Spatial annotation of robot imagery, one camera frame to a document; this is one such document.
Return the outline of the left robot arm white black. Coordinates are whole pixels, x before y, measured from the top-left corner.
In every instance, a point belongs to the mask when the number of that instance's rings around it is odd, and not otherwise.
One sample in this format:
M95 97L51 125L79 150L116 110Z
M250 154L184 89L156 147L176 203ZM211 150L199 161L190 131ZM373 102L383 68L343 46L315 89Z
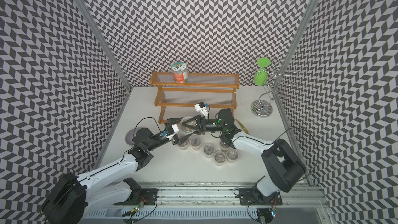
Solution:
M168 142L182 142L178 137L180 121L181 118L169 119L157 134L147 128L139 129L133 138L133 147L103 167L80 175L61 175L42 204L45 222L77 224L96 210L127 201L134 191L141 189L130 175L150 162L151 151Z

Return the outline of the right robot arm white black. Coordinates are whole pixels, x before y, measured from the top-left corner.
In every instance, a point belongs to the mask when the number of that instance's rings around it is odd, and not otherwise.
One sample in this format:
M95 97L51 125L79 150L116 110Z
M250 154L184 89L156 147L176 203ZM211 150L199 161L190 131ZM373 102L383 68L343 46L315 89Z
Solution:
M195 134L219 132L219 138L227 148L243 150L260 156L267 174L253 186L253 195L260 204L267 204L277 197L280 191L289 192L300 181L307 169L291 146L283 139L266 143L264 140L242 133L235 125L229 108L222 109L215 119L197 115L181 124L194 130Z

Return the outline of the tall seed jar orange label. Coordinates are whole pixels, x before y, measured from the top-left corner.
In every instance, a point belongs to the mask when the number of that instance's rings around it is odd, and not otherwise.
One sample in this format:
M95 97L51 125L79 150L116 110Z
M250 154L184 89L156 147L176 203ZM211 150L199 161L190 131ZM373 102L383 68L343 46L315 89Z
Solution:
M184 84L188 80L188 67L184 62L175 62L171 66L175 83Z

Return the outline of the seed cup red label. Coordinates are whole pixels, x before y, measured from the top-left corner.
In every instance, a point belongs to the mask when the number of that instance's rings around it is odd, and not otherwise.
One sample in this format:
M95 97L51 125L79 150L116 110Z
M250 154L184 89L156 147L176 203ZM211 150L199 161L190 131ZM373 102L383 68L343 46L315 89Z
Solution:
M200 150L202 147L202 140L198 136L193 136L190 139L190 145L194 150Z

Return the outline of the green label seed cup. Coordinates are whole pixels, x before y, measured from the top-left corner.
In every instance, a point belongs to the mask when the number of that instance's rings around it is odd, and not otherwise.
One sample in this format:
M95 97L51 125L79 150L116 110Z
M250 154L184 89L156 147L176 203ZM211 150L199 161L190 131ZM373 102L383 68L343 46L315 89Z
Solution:
M183 117L180 121L180 129L185 133L193 133L195 130L191 127L196 127L196 119L192 116Z

